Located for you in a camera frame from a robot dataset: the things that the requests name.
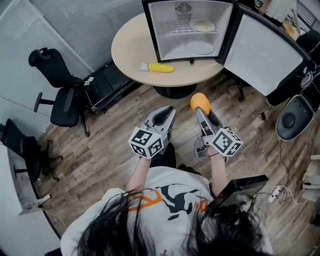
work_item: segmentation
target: orange foam ball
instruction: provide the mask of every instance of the orange foam ball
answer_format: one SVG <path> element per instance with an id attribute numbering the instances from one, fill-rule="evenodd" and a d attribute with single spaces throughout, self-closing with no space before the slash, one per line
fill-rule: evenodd
<path id="1" fill-rule="evenodd" d="M 200 107 L 206 115 L 210 113 L 210 103 L 207 97 L 203 93 L 196 93 L 192 96 L 190 101 L 190 107 L 193 112 L 196 110 L 197 107 Z"/>

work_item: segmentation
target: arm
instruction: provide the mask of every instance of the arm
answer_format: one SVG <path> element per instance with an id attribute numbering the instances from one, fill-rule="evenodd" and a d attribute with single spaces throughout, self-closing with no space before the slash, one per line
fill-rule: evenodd
<path id="1" fill-rule="evenodd" d="M 297 31 L 299 33 L 299 36 L 300 36 L 300 27 L 299 27 L 299 24 L 298 24 L 298 13 L 297 13 L 297 10 L 293 9 L 292 12 L 293 12 L 293 18 L 294 18 L 295 23 L 296 23 L 296 29 L 297 29 Z"/>
<path id="2" fill-rule="evenodd" d="M 262 6 L 259 8 L 259 13 L 264 15 L 272 0 L 264 0 Z"/>
<path id="3" fill-rule="evenodd" d="M 210 162 L 212 192 L 215 196 L 217 196 L 228 185 L 225 158 L 220 155 L 212 146 L 209 146 L 207 150 L 209 156 L 211 156 Z"/>
<path id="4" fill-rule="evenodd" d="M 141 157 L 136 165 L 133 175 L 130 178 L 125 190 L 130 191 L 133 189 L 143 190 L 145 188 L 147 174 L 149 171 L 151 159 Z"/>

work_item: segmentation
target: round table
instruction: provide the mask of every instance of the round table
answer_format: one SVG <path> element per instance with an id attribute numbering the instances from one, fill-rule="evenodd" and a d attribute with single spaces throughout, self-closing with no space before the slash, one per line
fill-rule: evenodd
<path id="1" fill-rule="evenodd" d="M 214 59 L 172 61 L 174 72 L 140 71 L 141 63 L 158 63 L 144 13 L 129 20 L 115 35 L 111 46 L 112 59 L 127 77 L 151 85 L 164 97 L 183 98 L 196 88 L 197 83 L 218 74 L 224 66 Z"/>

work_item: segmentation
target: white plate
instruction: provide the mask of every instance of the white plate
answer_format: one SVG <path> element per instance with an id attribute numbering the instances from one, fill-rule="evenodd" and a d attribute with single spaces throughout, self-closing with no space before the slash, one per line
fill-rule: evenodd
<path id="1" fill-rule="evenodd" d="M 210 54 L 214 51 L 214 46 L 204 41 L 190 41 L 187 43 L 186 48 L 195 54 Z"/>
<path id="2" fill-rule="evenodd" d="M 193 18 L 190 20 L 189 26 L 200 32 L 212 32 L 216 29 L 213 21 L 205 18 Z"/>

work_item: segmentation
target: power strip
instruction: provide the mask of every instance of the power strip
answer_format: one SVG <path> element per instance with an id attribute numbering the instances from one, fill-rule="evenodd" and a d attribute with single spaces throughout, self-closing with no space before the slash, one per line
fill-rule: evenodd
<path id="1" fill-rule="evenodd" d="M 275 198 L 277 198 L 277 195 L 281 193 L 282 189 L 279 186 L 275 186 L 272 192 L 268 196 L 268 202 L 272 203 Z"/>

